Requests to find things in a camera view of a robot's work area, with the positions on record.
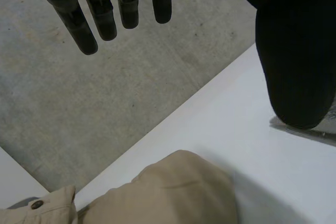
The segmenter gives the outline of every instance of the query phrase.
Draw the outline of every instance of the gray concrete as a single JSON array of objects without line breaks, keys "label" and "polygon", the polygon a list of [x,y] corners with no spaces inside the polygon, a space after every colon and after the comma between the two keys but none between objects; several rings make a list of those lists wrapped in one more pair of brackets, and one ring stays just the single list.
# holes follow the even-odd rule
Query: gray concrete
[{"label": "gray concrete", "polygon": [[85,56],[45,0],[0,2],[0,146],[48,190],[82,188],[254,42],[245,0],[174,0],[166,25],[141,0]]}]

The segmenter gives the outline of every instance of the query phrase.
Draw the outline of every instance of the black fabric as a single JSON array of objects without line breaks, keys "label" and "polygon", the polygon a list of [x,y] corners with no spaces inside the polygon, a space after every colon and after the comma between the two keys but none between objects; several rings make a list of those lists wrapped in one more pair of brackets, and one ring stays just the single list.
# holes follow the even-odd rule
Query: black fabric
[{"label": "black fabric", "polygon": [[271,104],[286,124],[321,122],[336,92],[336,0],[248,0]]}]

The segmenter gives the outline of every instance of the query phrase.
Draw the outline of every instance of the white surface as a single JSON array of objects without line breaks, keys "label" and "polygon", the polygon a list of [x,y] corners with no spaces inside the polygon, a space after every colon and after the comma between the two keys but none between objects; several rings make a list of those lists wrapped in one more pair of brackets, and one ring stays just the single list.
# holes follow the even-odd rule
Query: white surface
[{"label": "white surface", "polygon": [[29,198],[42,197],[48,191],[0,148],[0,208]]},{"label": "white surface", "polygon": [[242,223],[336,223],[336,148],[269,126],[255,45],[76,196],[78,209],[175,150],[234,174]]}]

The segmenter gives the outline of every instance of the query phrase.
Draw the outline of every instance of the beige jacket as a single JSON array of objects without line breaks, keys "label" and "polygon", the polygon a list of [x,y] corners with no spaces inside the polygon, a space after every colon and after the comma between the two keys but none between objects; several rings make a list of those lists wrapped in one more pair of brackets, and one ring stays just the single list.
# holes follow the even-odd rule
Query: beige jacket
[{"label": "beige jacket", "polygon": [[78,214],[75,188],[62,188],[27,207],[0,210],[1,224],[236,224],[228,176],[196,154],[177,151],[109,190]]}]

